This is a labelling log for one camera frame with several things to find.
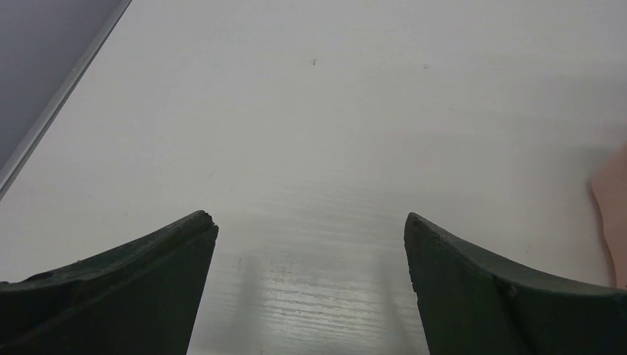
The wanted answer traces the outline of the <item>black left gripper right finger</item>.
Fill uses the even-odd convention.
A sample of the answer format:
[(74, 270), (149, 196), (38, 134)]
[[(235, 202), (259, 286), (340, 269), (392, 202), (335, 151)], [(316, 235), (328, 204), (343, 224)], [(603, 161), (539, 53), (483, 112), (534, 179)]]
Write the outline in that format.
[(404, 247), (432, 354), (624, 354), (626, 292), (548, 274), (416, 213)]

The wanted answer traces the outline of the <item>pink plastic bin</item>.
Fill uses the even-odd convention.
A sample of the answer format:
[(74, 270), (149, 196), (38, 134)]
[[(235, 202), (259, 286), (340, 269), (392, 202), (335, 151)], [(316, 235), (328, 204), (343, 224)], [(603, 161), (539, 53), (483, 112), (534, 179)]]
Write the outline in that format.
[(626, 288), (626, 145), (593, 176), (590, 187), (612, 267), (614, 283)]

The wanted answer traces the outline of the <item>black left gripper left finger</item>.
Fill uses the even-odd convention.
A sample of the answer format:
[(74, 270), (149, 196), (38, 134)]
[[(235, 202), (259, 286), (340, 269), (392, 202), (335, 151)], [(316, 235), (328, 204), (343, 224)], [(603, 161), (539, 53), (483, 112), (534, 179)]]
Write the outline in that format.
[(185, 354), (218, 227), (196, 211), (144, 237), (1, 284), (3, 354)]

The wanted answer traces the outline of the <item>aluminium table edge rail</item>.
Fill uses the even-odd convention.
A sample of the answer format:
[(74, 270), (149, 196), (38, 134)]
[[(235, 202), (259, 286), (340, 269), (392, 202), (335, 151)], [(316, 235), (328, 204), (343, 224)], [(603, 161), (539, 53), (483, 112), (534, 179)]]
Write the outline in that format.
[(1, 2), (3, 195), (129, 5), (129, 1)]

